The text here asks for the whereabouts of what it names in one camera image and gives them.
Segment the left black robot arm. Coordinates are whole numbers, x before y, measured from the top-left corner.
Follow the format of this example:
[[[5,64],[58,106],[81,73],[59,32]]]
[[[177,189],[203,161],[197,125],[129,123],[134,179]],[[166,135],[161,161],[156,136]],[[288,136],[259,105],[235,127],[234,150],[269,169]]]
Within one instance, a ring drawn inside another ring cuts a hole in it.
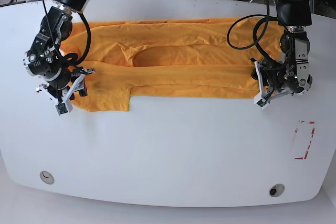
[[[308,60],[310,41],[305,31],[305,27],[312,24],[309,0],[274,0],[274,3],[277,15],[270,15],[269,0],[265,0],[266,14],[259,15],[260,20],[253,29],[253,42],[240,48],[256,47],[263,57],[262,61],[250,59],[255,66],[251,76],[259,85],[254,104],[262,109],[276,98],[289,94],[303,95],[310,90],[313,82]],[[279,41],[282,51],[279,61],[266,53],[259,43],[269,22],[277,22],[284,28]]]

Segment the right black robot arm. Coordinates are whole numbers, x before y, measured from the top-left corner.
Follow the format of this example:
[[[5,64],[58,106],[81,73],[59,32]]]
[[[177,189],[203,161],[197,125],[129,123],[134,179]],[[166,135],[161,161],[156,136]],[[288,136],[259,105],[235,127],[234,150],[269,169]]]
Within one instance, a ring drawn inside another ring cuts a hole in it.
[[[31,76],[41,76],[47,82],[47,92],[62,102],[62,91],[68,89],[68,84],[75,77],[88,74],[87,70],[79,67],[90,49],[91,31],[83,15],[89,0],[52,0],[56,7],[45,10],[39,33],[36,35],[31,48],[26,52],[24,66]],[[72,32],[72,14],[78,13],[85,25],[87,42],[81,56],[70,53],[62,56],[61,42]]]

